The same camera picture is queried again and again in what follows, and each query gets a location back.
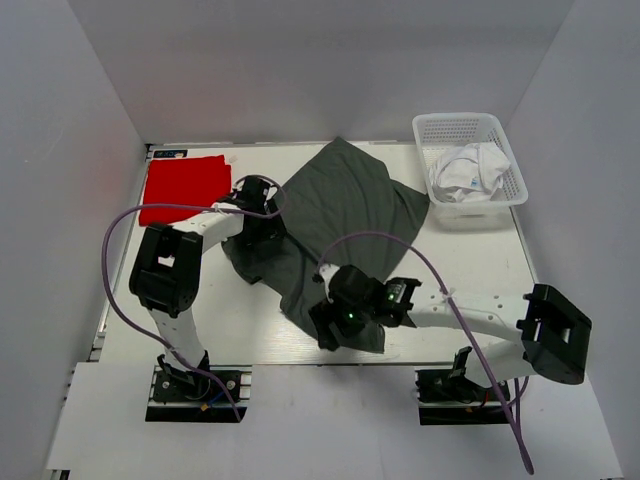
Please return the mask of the dark grey t-shirt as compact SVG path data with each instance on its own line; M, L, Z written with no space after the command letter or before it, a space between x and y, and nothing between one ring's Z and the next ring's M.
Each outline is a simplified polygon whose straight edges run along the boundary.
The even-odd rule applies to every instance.
M392 179L383 162L342 138L327 144L283 189L276 202L284 238L252 248L230 239L222 249L243 280L262 282L277 292L285 317L315 337L309 311L325 296L312 279L320 257L387 279L406 250L375 232L413 242L430 199Z

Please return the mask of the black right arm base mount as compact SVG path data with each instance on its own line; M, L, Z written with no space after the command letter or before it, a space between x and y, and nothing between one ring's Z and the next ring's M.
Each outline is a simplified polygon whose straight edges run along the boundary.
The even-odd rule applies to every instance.
M421 426L506 425L508 420L491 387L465 377L471 347L459 350L449 368L416 371Z

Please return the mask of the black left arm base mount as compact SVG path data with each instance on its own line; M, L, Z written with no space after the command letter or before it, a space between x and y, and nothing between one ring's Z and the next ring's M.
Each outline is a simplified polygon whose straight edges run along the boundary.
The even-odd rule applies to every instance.
M148 423L232 424L245 416L251 387L249 366L210 368L229 392L209 377L193 371L181 371L157 358L149 389L145 421Z

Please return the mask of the white t-shirt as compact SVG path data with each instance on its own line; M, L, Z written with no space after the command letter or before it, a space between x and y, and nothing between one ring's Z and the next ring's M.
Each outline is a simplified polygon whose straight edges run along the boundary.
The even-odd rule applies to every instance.
M438 200L477 203L495 196L510 167L510 160L494 143L470 143L446 150L429 168L428 175Z

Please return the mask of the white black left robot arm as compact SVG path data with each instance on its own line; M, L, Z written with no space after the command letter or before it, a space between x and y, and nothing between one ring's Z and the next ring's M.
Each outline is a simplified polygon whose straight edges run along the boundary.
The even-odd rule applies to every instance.
M158 362L166 373L185 381L195 368L209 368L192 312L202 257L227 242L242 253L277 246L286 233L275 200L280 191L273 180L248 175L229 194L191 218L172 224L155 222L145 228L129 290L155 322L165 348Z

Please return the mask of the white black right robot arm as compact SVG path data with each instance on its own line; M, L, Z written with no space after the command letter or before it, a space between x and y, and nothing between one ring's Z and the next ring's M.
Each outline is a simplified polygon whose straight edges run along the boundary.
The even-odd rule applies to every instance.
M580 385L584 381L591 320L555 287L537 284L521 297L443 293L413 278L381 282L352 266L325 264L315 279L325 297L310 308L320 348L335 351L338 338L368 326L449 328L497 338L480 352L463 348L449 376L488 388L539 375Z

